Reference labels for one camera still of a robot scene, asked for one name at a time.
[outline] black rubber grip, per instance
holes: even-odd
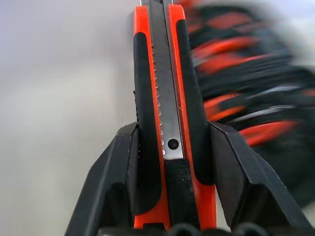
[[[133,38],[133,59],[140,143],[136,214],[142,214],[157,204],[162,190],[148,44],[142,32]]]
[[[199,182],[211,185],[214,181],[210,130],[197,78],[189,58],[189,40],[185,20],[179,20],[176,23],[176,30],[195,176]]]
[[[171,225],[187,223],[200,229],[189,162],[177,159],[164,164]]]

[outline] gray background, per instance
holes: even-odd
[[[63,235],[91,165],[135,121],[137,3],[0,0],[0,235]],[[306,40],[299,62],[313,63],[315,2],[273,5],[289,17],[278,32]]]

